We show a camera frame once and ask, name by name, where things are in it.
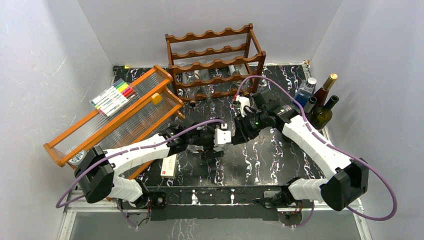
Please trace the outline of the clear bottle without cap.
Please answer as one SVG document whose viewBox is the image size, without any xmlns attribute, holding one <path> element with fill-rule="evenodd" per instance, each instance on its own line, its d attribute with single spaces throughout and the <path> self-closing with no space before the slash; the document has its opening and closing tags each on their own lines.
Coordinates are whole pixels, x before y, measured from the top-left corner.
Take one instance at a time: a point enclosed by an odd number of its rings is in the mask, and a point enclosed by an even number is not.
<svg viewBox="0 0 424 240">
<path fill-rule="evenodd" d="M 204 76 L 201 77 L 201 80 L 203 82 L 207 82 L 207 81 L 210 80 L 210 78 L 208 76 L 204 75 Z M 212 100 L 212 96 L 213 96 L 213 94 L 215 92 L 214 85 L 213 84 L 207 84 L 207 85 L 201 86 L 200 88 L 201 88 L 202 92 L 205 94 L 206 100 L 207 101 L 211 101 Z"/>
</svg>

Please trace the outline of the clear bottle with cork cap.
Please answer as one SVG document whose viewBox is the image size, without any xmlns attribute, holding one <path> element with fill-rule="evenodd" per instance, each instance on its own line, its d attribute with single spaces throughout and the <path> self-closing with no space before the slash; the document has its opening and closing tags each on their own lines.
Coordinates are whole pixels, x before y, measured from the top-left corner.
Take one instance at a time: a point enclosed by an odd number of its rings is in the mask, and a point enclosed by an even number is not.
<svg viewBox="0 0 424 240">
<path fill-rule="evenodd" d="M 229 74 L 230 76 L 234 75 L 240 75 L 240 76 L 246 76 L 248 74 L 247 68 L 244 64 L 237 64 L 237 65 L 229 65 Z M 232 86 L 238 88 L 241 84 L 243 79 L 234 81 Z M 251 80 L 248 80 L 242 87 L 242 89 L 245 91 L 247 88 L 249 88 L 252 84 Z"/>
</svg>

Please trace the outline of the green bottle with tan label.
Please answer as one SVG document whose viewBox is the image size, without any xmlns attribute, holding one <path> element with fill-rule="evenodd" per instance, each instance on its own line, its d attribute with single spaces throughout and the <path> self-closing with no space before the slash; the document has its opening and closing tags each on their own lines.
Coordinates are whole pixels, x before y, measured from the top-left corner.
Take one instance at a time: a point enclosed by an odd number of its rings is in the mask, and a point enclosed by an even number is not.
<svg viewBox="0 0 424 240">
<path fill-rule="evenodd" d="M 308 101 L 306 102 L 306 104 L 303 107 L 303 111 L 305 113 L 305 115 L 308 115 L 311 113 L 311 111 L 313 110 L 314 106 L 317 103 L 317 98 L 312 96 L 308 99 Z"/>
</svg>

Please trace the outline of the blue square bottle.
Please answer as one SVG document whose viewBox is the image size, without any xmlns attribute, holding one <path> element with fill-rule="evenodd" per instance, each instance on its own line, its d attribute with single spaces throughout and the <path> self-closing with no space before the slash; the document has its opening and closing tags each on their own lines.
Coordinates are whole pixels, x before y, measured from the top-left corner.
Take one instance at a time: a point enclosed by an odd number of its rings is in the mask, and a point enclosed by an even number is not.
<svg viewBox="0 0 424 240">
<path fill-rule="evenodd" d="M 294 95 L 294 99 L 304 107 L 308 102 L 309 98 L 313 96 L 315 88 L 316 88 L 317 80 L 313 77 L 309 77 L 304 80 L 297 92 Z"/>
</svg>

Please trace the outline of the green bottle with white label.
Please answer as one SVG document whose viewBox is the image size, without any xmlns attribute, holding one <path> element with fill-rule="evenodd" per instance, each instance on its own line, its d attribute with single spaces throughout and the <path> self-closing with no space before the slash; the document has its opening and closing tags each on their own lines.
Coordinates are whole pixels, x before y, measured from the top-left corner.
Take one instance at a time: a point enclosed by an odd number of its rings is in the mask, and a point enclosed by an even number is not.
<svg viewBox="0 0 424 240">
<path fill-rule="evenodd" d="M 332 95 L 323 106 L 316 107 L 309 118 L 311 125 L 318 131 L 321 131 L 332 119 L 332 108 L 339 102 L 337 95 Z"/>
</svg>

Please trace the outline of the dark red gold-capped bottle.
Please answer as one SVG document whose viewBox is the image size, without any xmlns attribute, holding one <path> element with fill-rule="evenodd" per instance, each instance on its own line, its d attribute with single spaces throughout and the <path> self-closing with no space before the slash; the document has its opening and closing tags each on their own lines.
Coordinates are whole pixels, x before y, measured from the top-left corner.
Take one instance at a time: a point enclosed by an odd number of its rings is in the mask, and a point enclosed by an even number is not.
<svg viewBox="0 0 424 240">
<path fill-rule="evenodd" d="M 319 88 L 314 93 L 313 97 L 316 98 L 316 103 L 314 105 L 314 108 L 323 106 L 325 104 L 329 91 L 334 85 L 334 83 L 337 81 L 337 79 L 338 79 L 338 75 L 336 73 L 331 73 L 329 77 L 327 78 L 327 80 L 322 85 L 322 87 Z"/>
</svg>

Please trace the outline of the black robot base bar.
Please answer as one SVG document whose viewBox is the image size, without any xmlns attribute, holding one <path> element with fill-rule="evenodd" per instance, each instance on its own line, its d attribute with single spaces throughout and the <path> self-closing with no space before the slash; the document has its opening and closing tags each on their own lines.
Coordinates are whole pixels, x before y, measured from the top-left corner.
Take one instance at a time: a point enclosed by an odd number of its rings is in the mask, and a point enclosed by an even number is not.
<svg viewBox="0 0 424 240">
<path fill-rule="evenodd" d="M 288 203 L 281 186 L 149 186 L 143 203 L 119 200 L 129 213 L 145 210 L 151 221 L 261 219 L 299 223 L 309 200 Z"/>
</svg>

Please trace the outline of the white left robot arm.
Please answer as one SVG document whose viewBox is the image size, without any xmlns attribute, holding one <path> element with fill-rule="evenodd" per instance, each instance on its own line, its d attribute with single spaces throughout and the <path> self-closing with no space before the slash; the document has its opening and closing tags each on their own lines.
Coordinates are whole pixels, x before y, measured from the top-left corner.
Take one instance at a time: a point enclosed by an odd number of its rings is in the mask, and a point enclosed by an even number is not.
<svg viewBox="0 0 424 240">
<path fill-rule="evenodd" d="M 144 208 L 153 200 L 153 193 L 140 180 L 125 178 L 123 173 L 184 152 L 189 145 L 219 152 L 231 143 L 231 137 L 226 124 L 208 120 L 205 125 L 184 127 L 178 124 L 124 147 L 103 150 L 96 146 L 82 158 L 74 172 L 75 179 L 89 204 L 110 198 Z"/>
</svg>

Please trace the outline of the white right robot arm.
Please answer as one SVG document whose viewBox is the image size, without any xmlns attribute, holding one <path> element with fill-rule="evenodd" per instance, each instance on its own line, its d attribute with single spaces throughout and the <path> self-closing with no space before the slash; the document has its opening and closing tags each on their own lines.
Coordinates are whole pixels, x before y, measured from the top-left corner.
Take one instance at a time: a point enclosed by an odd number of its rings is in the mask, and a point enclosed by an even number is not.
<svg viewBox="0 0 424 240">
<path fill-rule="evenodd" d="M 273 203 L 295 207 L 301 200 L 325 202 L 335 211 L 341 211 L 367 192 L 369 170 L 332 148 L 323 135 L 303 119 L 294 104 L 282 104 L 269 90 L 253 94 L 252 99 L 237 95 L 240 113 L 234 118 L 233 145 L 255 139 L 261 130 L 274 128 L 296 143 L 324 173 L 323 179 L 295 177 L 271 197 Z"/>
</svg>

